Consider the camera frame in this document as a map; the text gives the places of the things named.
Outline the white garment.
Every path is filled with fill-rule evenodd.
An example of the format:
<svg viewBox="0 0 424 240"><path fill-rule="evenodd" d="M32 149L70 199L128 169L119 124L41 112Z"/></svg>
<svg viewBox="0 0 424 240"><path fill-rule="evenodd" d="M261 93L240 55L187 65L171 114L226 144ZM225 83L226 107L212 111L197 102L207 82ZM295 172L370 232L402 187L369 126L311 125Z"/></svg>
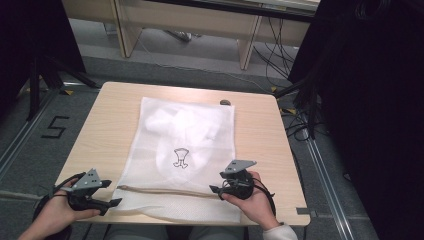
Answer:
<svg viewBox="0 0 424 240"><path fill-rule="evenodd" d="M200 170L230 160L231 126L220 109L202 107L168 106L145 120L146 130L158 136L156 163L163 169Z"/></svg>

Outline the grey power strip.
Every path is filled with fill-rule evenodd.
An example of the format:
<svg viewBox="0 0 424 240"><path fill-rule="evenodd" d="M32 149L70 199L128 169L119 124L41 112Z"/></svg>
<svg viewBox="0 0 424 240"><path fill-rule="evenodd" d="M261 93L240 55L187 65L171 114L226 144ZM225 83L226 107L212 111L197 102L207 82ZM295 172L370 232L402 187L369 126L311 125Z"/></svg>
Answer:
<svg viewBox="0 0 424 240"><path fill-rule="evenodd" d="M182 32L182 31L168 31L166 30L166 33L170 36L176 38L177 40L181 42L188 43L192 41L194 38L200 38L201 34L195 34L195 33L189 33L189 32Z"/></svg>

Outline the person's left leg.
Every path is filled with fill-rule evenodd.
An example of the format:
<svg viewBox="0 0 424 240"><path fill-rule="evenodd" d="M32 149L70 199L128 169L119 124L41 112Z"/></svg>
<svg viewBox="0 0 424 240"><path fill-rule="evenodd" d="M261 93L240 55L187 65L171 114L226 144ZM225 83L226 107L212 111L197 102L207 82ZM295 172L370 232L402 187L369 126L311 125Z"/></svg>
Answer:
<svg viewBox="0 0 424 240"><path fill-rule="evenodd" d="M168 240L168 235L159 225L112 225L104 240Z"/></svg>

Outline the metal floor rail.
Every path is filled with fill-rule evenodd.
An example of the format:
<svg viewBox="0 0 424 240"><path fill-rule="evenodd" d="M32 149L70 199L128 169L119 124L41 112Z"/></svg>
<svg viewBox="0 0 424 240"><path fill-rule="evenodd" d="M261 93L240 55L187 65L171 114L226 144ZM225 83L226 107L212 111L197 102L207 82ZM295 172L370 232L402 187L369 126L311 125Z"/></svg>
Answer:
<svg viewBox="0 0 424 240"><path fill-rule="evenodd" d="M15 135L11 143L0 155L0 181L6 175L7 171L16 160L23 146L29 140L34 130L39 125L41 119L45 115L46 109L59 95L58 90L49 90L40 103L39 110L33 115L30 120L27 120Z"/></svg>
<svg viewBox="0 0 424 240"><path fill-rule="evenodd" d="M311 134L307 130L303 130L302 135L306 139L309 154L316 168L319 181L323 188L324 195L326 197L341 240L355 240L352 227L331 182L316 141L312 138Z"/></svg>

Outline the person's left hand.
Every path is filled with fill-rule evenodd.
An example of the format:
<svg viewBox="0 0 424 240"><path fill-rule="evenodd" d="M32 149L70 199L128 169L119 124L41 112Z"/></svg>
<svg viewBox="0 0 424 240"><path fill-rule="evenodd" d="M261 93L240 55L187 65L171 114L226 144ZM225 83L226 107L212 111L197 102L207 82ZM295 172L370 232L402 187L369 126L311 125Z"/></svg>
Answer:
<svg viewBox="0 0 424 240"><path fill-rule="evenodd" d="M32 225L62 228L62 230L78 220L98 216L97 209L82 211L73 210L68 203L68 195L65 191L57 191L43 207Z"/></svg>

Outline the person's leg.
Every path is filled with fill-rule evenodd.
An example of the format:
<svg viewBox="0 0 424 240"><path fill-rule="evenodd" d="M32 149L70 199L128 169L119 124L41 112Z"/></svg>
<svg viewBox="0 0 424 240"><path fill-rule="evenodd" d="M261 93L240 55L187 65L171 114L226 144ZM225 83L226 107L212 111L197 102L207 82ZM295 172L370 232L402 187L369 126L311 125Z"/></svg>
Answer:
<svg viewBox="0 0 424 240"><path fill-rule="evenodd" d="M189 240L245 240L246 229L237 226L195 226Z"/></svg>
<svg viewBox="0 0 424 240"><path fill-rule="evenodd" d="M168 240L168 235L159 225L112 225L104 240Z"/></svg>

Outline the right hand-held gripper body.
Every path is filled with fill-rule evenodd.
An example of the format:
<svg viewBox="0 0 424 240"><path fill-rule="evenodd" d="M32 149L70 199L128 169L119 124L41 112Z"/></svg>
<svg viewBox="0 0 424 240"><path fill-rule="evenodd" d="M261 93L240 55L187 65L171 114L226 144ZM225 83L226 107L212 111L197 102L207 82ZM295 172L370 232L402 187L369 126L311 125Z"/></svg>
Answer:
<svg viewBox="0 0 424 240"><path fill-rule="evenodd" d="M249 198L253 193L254 180L247 169L255 164L256 161L252 160L231 161L220 173L224 181L219 189L219 196L226 193L242 200Z"/></svg>

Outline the white mesh laundry bag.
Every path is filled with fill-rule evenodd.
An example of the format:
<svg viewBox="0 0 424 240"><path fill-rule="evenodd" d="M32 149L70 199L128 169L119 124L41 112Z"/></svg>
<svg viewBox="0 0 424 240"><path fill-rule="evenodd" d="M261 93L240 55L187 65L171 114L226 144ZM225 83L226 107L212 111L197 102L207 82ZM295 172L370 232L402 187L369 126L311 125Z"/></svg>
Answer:
<svg viewBox="0 0 424 240"><path fill-rule="evenodd" d="M145 97L113 193L122 214L184 222L238 224L241 211L210 189L235 159L232 106Z"/></svg>

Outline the person's right hand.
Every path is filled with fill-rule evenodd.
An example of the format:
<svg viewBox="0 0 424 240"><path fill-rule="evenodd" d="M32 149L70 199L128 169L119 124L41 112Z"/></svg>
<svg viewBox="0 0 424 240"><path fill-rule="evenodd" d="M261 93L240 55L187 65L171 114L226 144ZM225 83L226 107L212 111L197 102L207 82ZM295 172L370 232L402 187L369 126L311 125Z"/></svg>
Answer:
<svg viewBox="0 0 424 240"><path fill-rule="evenodd" d="M222 198L237 206L251 221L257 223L264 231L278 227L280 223L273 214L266 194L255 188L252 195L245 200L230 194L222 194Z"/></svg>

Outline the black curtain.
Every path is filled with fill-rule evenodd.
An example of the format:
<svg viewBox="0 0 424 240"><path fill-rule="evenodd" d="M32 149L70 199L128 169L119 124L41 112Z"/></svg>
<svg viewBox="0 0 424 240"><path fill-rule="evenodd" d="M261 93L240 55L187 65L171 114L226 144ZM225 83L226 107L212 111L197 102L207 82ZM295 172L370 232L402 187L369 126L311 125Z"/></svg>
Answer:
<svg viewBox="0 0 424 240"><path fill-rule="evenodd" d="M29 78L43 76L49 87L59 88L60 71L96 85L83 75L62 0L0 0L0 117Z"/></svg>
<svg viewBox="0 0 424 240"><path fill-rule="evenodd" d="M306 76L379 239L424 240L424 0L321 0Z"/></svg>

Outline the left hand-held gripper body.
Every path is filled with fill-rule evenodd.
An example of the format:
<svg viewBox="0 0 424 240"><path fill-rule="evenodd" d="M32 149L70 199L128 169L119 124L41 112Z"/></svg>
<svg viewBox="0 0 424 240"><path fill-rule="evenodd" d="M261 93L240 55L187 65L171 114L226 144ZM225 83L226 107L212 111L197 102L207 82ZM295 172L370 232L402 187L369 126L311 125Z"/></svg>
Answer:
<svg viewBox="0 0 424 240"><path fill-rule="evenodd" d="M68 203L73 210L82 211L87 209L101 210L101 203L92 198L92 195L103 187L97 171L92 168L87 173L83 173L81 177L70 187L62 187L68 195Z"/></svg>

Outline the person's right leg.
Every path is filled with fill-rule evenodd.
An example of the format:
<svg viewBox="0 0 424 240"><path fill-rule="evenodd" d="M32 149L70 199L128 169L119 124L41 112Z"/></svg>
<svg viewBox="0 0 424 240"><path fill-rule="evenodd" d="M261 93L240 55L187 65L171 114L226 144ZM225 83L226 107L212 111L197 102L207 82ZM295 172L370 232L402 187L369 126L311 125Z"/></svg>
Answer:
<svg viewBox="0 0 424 240"><path fill-rule="evenodd" d="M246 229L237 226L195 226L189 240L245 240Z"/></svg>

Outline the black metal stand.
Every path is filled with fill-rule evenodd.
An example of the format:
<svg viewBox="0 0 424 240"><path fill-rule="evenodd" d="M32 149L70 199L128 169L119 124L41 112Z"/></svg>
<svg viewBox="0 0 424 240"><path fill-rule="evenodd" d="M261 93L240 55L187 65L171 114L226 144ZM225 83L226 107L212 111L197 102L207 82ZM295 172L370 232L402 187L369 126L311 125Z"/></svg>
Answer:
<svg viewBox="0 0 424 240"><path fill-rule="evenodd" d="M95 83L59 59L49 55L36 56L30 64L30 108L27 117L28 121L31 121L40 109L39 78L42 78L50 89L60 89L64 86L64 82L59 76L60 71L68 73L90 88L100 88L99 84Z"/></svg>
<svg viewBox="0 0 424 240"><path fill-rule="evenodd" d="M320 80L320 77L306 76L302 80L273 94L276 99L279 99L295 90L298 91L293 103L297 108L308 108L307 132L311 139L315 139L314 128L317 113L318 83Z"/></svg>

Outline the grey tape strip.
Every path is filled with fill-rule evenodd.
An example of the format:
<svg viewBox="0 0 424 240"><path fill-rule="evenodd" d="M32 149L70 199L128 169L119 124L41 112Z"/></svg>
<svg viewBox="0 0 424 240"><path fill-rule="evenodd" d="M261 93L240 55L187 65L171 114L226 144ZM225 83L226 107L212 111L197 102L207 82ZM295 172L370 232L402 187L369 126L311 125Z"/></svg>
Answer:
<svg viewBox="0 0 424 240"><path fill-rule="evenodd" d="M308 215L311 218L315 218L318 216L315 210L311 210L309 208L296 207L296 212L298 215Z"/></svg>

